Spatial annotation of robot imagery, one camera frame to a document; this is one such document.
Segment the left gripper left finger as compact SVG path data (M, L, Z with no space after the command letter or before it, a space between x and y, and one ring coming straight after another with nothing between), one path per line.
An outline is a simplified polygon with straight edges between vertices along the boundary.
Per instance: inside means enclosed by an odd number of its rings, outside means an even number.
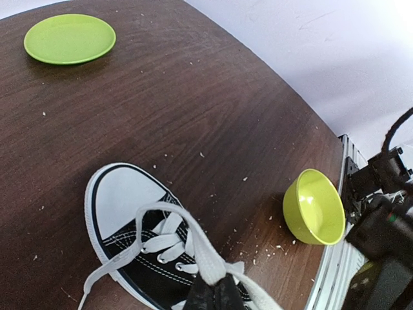
M202 277L197 277L190 288L183 310L215 309L215 288L208 285Z

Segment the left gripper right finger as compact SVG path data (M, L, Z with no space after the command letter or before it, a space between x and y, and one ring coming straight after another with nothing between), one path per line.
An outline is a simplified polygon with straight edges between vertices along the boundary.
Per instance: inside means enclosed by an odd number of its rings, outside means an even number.
M225 276L215 286L215 309L244 310L245 306L232 276Z

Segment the white shoelace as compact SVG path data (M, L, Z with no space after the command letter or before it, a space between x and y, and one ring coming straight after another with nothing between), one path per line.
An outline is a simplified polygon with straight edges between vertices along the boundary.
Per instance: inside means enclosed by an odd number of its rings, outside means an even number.
M199 277L202 278L207 285L217 284L218 281L224 279L227 274L231 274L245 286L258 309L281 309L281 306L279 306L262 287L255 283L255 281L235 268L234 264L227 263L222 259L210 243L201 226L188 211L177 205L163 201L144 205L137 210L135 241L88 276L84 283L84 294L79 303L79 309L83 308L92 286L100 280L100 278L128 265L141 252L143 249L143 243L141 241L142 219L145 213L151 210L169 211L172 215L178 215L182 220L187 222L189 235L191 235L193 239L194 260L198 267Z

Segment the black white canvas sneaker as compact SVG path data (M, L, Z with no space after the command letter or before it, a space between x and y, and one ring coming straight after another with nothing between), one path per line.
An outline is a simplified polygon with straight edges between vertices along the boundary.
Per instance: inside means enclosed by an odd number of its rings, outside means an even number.
M85 222L102 264L136 239L136 211L154 202L181 202L143 169L129 163L100 168L85 191ZM142 219L141 252L110 273L134 298L152 309L182 309L196 279L188 225L168 211L151 210Z

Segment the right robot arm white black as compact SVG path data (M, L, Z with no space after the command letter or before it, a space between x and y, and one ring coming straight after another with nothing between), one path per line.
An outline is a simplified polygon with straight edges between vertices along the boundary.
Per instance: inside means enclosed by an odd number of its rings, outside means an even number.
M343 309L412 309L412 197L387 174L411 180L402 153L393 148L362 169L346 158L341 196L352 228L345 240L367 262L352 277Z

